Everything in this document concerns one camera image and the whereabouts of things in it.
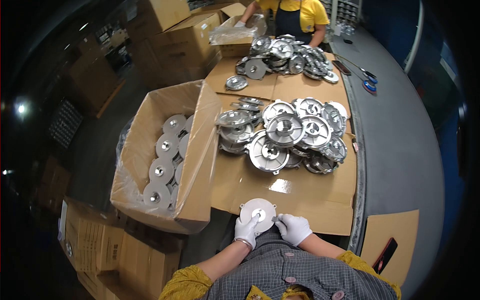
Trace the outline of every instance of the gray checkered shirt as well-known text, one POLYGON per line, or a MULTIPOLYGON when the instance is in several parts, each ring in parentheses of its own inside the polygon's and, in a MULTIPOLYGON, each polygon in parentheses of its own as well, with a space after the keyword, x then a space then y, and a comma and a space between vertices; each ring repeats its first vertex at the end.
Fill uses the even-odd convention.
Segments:
POLYGON ((245 261, 216 280, 203 299, 245 300, 254 285, 276 300, 294 284, 308 288, 314 299, 330 300, 339 291, 344 292, 344 300, 397 299, 383 280, 338 259, 317 257, 284 242, 276 226, 256 242, 245 261))

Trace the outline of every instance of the gray workbench surface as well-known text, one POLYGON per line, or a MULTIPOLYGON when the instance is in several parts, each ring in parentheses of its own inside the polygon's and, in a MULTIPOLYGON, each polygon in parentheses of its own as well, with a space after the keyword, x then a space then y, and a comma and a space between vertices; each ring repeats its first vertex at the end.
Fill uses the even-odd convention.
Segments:
POLYGON ((365 29, 335 36, 334 48, 377 76, 377 95, 363 89, 361 72, 349 76, 365 150, 365 214, 420 210, 415 250, 402 299, 410 298, 432 267, 442 234, 444 178, 435 131, 411 81, 365 29), (353 41, 347 44, 343 39, 353 41))

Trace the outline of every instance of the ceiling light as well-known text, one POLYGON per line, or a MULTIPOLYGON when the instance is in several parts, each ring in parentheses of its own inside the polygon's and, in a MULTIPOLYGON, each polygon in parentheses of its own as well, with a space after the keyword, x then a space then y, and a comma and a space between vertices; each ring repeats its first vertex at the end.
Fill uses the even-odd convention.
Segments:
POLYGON ((83 25, 82 27, 80 27, 80 29, 79 29, 78 31, 80 31, 80 30, 84 29, 85 27, 87 27, 87 25, 88 25, 88 22, 85 23, 85 25, 83 25))

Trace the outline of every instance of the wrist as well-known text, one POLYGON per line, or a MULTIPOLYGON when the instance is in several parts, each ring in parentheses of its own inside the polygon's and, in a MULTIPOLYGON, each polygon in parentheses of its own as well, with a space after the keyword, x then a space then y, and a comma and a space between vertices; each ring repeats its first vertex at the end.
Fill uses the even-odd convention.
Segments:
POLYGON ((311 233, 306 238, 304 238, 300 242, 300 244, 298 244, 298 247, 302 250, 306 250, 305 248, 309 248, 309 246, 311 244, 315 243, 319 239, 320 239, 319 237, 317 237, 315 234, 311 233))
POLYGON ((237 247, 239 248, 244 248, 248 251, 248 253, 250 253, 252 250, 253 250, 253 246, 252 244, 250 244, 250 242, 248 242, 247 240, 245 239, 237 239, 235 238, 232 242, 232 244, 236 244, 237 247))

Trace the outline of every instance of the yellow sleeve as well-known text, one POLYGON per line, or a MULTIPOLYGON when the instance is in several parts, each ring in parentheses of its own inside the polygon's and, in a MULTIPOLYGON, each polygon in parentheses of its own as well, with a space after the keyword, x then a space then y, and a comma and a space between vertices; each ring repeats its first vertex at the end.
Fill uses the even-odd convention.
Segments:
POLYGON ((266 10, 276 11, 276 8, 278 7, 278 1, 275 1, 275 0, 255 0, 255 1, 257 1, 260 8, 264 11, 266 10))
POLYGON ((313 2, 313 11, 315 12, 315 17, 313 19, 315 21, 315 24, 326 25, 330 23, 330 21, 328 21, 328 16, 327 16, 325 7, 320 1, 313 2))
POLYGON ((212 284, 205 272, 191 265, 173 273, 158 299, 198 299, 207 293, 212 284))
POLYGON ((353 254, 352 251, 349 250, 347 252, 344 252, 344 253, 340 254, 337 257, 337 259, 343 261, 344 263, 348 264, 349 266, 351 266, 354 269, 367 272, 368 274, 371 274, 371 275, 377 277, 378 279, 385 281, 386 283, 388 283, 393 288, 393 290, 396 293, 396 297, 398 298, 398 300, 400 300, 402 298, 402 292, 400 291, 400 287, 398 286, 398 284, 396 284, 396 283, 392 284, 388 280, 386 280, 385 278, 383 278, 380 275, 378 275, 377 273, 375 273, 375 271, 372 267, 367 265, 367 263, 363 259, 361 259, 360 257, 353 254))

